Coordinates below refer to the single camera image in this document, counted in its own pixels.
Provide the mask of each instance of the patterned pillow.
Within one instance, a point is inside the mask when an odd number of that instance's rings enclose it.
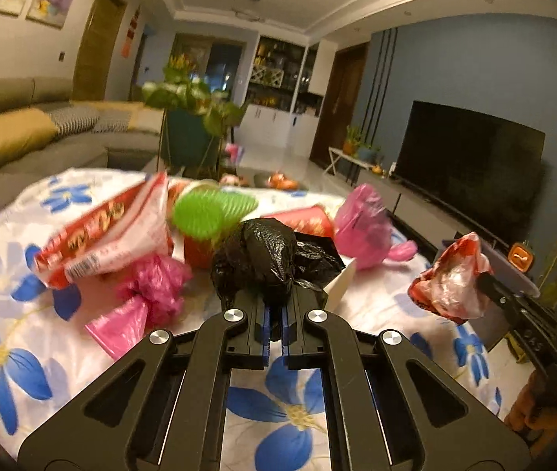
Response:
[[[90,131],[99,119],[99,111],[86,105],[58,108],[47,114],[58,127],[58,138]]]
[[[131,116],[132,112],[127,110],[101,110],[91,132],[126,132]]]

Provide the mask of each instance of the round table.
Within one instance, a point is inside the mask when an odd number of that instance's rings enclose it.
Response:
[[[122,302],[114,294],[119,281],[114,275],[86,277],[51,291],[28,266],[67,223],[144,179],[143,173],[71,169],[33,184],[0,213],[0,444],[12,456],[34,429],[111,365],[84,326]],[[229,189],[258,199],[247,218],[317,203],[334,215],[343,203],[319,193]],[[404,237],[395,232],[393,239]],[[428,265],[416,256],[405,264],[358,272],[336,311],[357,330],[400,330],[496,413],[500,394],[489,379],[488,354],[471,327],[457,328],[406,295]],[[195,270],[184,293],[183,313],[168,327],[175,334],[197,329],[221,309],[207,271]],[[223,469],[265,471],[277,469],[276,463],[285,470],[330,469],[319,372],[287,371],[279,354],[277,342],[267,370],[232,373]],[[304,390],[316,393],[303,395]],[[292,416],[303,409],[304,425],[302,417]]]

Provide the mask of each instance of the television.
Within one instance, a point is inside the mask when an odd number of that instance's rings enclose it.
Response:
[[[543,147],[537,129],[414,101],[394,176],[510,246],[529,226]]]

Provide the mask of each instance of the sofa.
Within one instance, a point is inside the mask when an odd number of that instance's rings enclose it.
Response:
[[[158,155],[162,110],[71,94],[64,78],[0,79],[0,211],[68,168],[142,170]]]

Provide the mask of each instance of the metal bolt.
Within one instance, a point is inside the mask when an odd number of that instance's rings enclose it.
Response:
[[[401,341],[403,341],[403,337],[398,331],[387,330],[383,333],[383,341],[388,345],[398,345]]]
[[[307,317],[311,322],[324,322],[329,316],[324,310],[311,310]]]
[[[156,331],[152,331],[150,333],[150,341],[154,345],[160,345],[161,343],[165,343],[169,340],[169,333],[162,329],[157,329]]]
[[[243,319],[243,312],[239,308],[230,308],[224,312],[224,318],[228,322],[239,322]]]

